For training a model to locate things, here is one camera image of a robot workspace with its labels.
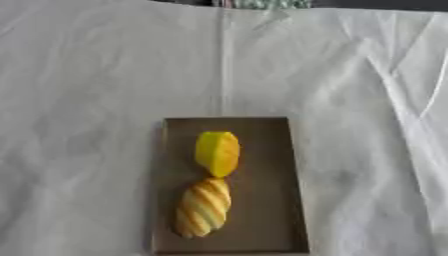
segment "metal tray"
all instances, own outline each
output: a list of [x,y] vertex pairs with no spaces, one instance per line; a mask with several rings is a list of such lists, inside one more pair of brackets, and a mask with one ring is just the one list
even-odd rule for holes
[[[168,118],[162,130],[164,156],[151,178],[151,254],[309,254],[287,118]],[[226,224],[205,238],[185,239],[173,231],[173,215],[182,192],[209,176],[194,161],[203,131],[231,131],[241,156],[226,178],[232,197]]]

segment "yellow object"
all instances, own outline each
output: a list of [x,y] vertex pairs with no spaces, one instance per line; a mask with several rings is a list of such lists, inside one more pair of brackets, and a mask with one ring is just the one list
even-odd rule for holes
[[233,172],[239,156],[240,145],[231,132],[203,132],[196,141],[196,162],[217,178]]
[[220,229],[231,199],[223,179],[209,178],[188,188],[176,209],[176,231],[183,237],[204,237]]

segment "yellow fruit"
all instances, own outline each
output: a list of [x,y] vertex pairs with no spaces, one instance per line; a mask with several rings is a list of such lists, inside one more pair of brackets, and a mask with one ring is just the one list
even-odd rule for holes
[[239,155],[238,139],[231,132],[203,132],[196,141],[196,162],[217,178],[236,169]]

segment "striped croissant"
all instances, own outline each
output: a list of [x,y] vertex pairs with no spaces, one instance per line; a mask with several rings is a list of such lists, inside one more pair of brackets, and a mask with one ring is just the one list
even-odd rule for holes
[[206,179],[189,189],[176,209],[176,231],[186,238],[204,237],[226,221],[231,200],[223,179]]

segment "white tablecloth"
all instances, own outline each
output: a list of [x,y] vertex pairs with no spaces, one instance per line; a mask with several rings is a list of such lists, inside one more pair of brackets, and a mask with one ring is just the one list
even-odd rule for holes
[[448,14],[1,0],[0,255],[138,255],[152,131],[224,115],[290,118],[315,255],[448,255],[447,46]]

